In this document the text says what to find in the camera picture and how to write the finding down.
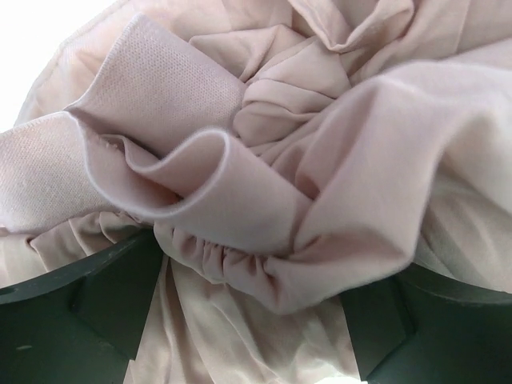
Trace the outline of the dusty pink pleated skirt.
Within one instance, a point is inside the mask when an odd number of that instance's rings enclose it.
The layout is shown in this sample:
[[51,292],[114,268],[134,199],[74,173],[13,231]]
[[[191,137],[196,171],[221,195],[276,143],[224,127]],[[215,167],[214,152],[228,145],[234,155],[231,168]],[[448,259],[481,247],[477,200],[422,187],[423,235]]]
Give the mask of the dusty pink pleated skirt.
[[355,373],[334,296],[511,289],[508,1],[120,1],[1,136],[1,284],[151,228],[126,383]]

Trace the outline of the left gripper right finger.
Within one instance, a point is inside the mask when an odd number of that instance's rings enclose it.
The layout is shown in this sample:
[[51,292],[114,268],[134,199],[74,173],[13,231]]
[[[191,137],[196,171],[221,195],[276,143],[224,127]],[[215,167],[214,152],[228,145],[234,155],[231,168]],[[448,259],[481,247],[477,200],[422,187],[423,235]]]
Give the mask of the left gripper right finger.
[[412,265],[340,294],[367,383],[509,383],[511,296]]

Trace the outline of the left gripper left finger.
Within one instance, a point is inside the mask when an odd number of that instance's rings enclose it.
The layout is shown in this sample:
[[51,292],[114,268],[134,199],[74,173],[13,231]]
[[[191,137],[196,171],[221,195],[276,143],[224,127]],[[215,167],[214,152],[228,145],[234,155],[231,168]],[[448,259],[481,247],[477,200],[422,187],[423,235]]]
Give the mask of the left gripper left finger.
[[163,253],[143,230],[1,290],[3,383],[121,383],[137,356]]

